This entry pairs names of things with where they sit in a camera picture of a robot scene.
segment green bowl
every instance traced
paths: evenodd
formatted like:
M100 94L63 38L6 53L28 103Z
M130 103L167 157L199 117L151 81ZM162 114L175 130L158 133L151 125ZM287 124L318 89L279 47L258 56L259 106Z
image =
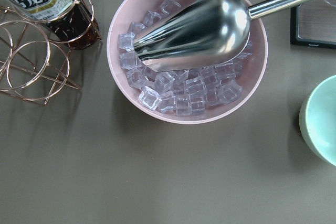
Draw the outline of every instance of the green bowl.
M300 130L310 149L336 166L336 76L322 81L300 109Z

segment tabletop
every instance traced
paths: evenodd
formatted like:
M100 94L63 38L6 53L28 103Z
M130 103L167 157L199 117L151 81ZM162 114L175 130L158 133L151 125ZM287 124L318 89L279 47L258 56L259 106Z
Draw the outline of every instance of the tabletop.
M172 124L111 75L106 40L123 0L92 2L102 42L76 54L81 90L46 106L0 94L0 223L334 223L336 169L298 123L336 72L333 49L291 45L290 10L263 17L268 62L252 97L214 122Z

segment bowl rim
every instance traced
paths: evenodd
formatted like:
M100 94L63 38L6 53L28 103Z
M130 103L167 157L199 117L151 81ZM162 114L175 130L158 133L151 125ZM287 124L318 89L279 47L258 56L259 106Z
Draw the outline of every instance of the bowl rim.
M336 158L335 160L332 160L330 159L328 156L325 156L323 154L323 152L320 151L320 148L319 148L319 145L316 144L316 142L314 141L314 139L311 137L311 130L310 130L310 127L308 127L308 111L309 111L309 108L310 108L310 103L313 99L313 97L315 96L315 94L319 91L319 89L325 85L327 82L333 80L336 78L336 75L333 75L333 76L330 76L326 79L324 79L323 81L321 81L314 89L313 91L309 94L309 96L306 98L306 101L303 103L303 106L304 106L304 111L303 111L303 125L300 121L300 129L301 130L304 130L304 134L303 134L303 138L305 141L309 141L309 143L312 145L312 147L314 148L314 152L317 152L316 154L318 156L320 156L323 160L325 160L326 162L336 166Z
M162 120L162 121L165 121L165 122L170 122L170 123L176 123L176 124L202 124L202 123L208 123L208 122L213 122L213 121L216 121L218 119L221 119L231 113L233 113L234 111L236 111L237 109L239 109L243 104L246 103L246 101L248 99L250 99L250 97L254 94L254 92L256 91L256 89L258 88L263 76L264 76L264 73L265 73L265 70L266 70L266 65L267 65L267 59L268 59L268 40L267 40L267 35L266 35L266 30L265 30L265 27L264 27L264 24L262 23L261 19L257 19L255 20L254 22L259 22L259 27L261 29L261 32L262 32L262 35L264 37L264 46L265 46L265 52L264 52L264 61L263 61L263 64L262 64L262 68L261 68L261 71L260 71L260 75L256 81L256 83L254 84L253 88L251 89L251 91L246 95L246 97L244 99L242 99L236 106L234 106L233 108L231 108L230 110L226 111L225 113L222 113L220 115L217 115L217 116L213 116L211 118L206 118L206 119L199 119L199 120L194 120L194 121L191 121L191 120L188 120L188 121L183 121L183 120L177 120L177 119L171 119L171 118L167 118L167 117L164 117L164 116L161 116L160 113L155 113L155 111L150 111L149 109L145 108L144 106L142 106L140 103L136 103L133 101L133 97L131 97L125 90L124 88L122 87L122 84L120 83L119 79L117 78L117 75L116 75L116 72L114 71L114 68L112 67L112 62L111 62L111 57L110 57L110 44L111 44L111 36L112 36L112 29L113 29L113 26L114 26L114 23L116 22L116 18L120 12L120 10L123 8L123 6L126 4L128 0L124 0L120 6L118 7L117 11L115 12L114 16L113 16L113 19L111 21L111 24L110 24L110 28L108 30L108 38L107 38L107 58L108 58L108 64L109 64L109 68L110 68L110 71L112 73L112 76L114 78L114 81L116 82L119 90L124 94L124 96L133 104L135 105L138 109L140 109L141 111L143 111L144 113L156 118L156 119L159 119L159 120ZM245 0L249 5L251 5L251 2L249 0Z

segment wire rack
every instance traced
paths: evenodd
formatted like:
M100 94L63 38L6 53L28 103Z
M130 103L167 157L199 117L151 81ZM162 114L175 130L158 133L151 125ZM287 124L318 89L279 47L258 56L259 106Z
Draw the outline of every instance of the wire rack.
M55 39L44 27L44 21L29 19L15 6L0 6L0 93L46 105L64 87L81 89L79 84L69 78L69 59L73 49L67 45L90 29L101 40L93 4L91 0L73 0L61 16L49 22L61 19L75 5L90 10L91 16L86 11L82 12L89 21L87 29L67 41Z

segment pink bowl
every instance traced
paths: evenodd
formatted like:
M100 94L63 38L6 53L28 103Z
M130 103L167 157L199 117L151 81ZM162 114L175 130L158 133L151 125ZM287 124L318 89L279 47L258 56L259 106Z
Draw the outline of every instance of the pink bowl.
M245 61L244 72L237 79L243 87L240 98L228 105L219 105L206 109L203 115L198 116L176 116L175 114L163 114L158 111L151 111L138 102L140 91L129 87L125 73L120 68L118 35L126 33L131 22L141 22L148 10L156 9L163 0L124 0L118 8L110 25L107 39L107 58L113 78L121 92L136 107L154 118L179 124L199 124L220 119L241 107L255 92L262 76L264 75L267 62L267 38L261 20L251 22L251 41L253 43L253 55ZM195 0L177 0L182 6L186 6Z

